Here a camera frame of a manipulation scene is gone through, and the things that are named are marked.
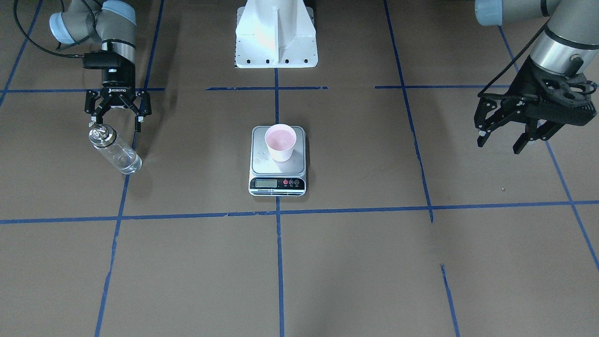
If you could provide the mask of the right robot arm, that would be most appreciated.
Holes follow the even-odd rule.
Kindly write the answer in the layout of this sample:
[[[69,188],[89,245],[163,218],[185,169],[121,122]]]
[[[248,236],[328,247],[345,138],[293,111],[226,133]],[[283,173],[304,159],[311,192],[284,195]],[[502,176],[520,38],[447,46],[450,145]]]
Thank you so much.
[[[49,27],[65,47],[100,47],[80,56],[86,70],[102,73],[101,89],[86,92],[84,111],[91,121],[102,124],[110,109],[129,109],[135,115],[135,130],[140,132],[152,109],[148,92],[136,90],[135,10],[121,0],[73,0],[66,11],[51,15]]]

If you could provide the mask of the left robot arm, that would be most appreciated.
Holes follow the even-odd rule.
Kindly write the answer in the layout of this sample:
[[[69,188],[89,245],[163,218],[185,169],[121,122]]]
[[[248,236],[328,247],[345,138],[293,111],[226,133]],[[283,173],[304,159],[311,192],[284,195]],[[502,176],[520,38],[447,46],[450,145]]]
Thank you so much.
[[[504,94],[478,93],[474,115],[483,147],[501,126],[515,122],[525,130],[513,145],[519,154],[530,142],[549,140],[563,126],[584,126],[596,115],[592,94],[597,83],[584,75],[598,54],[596,0],[477,0],[475,16],[483,26],[546,18],[518,53],[530,55]]]

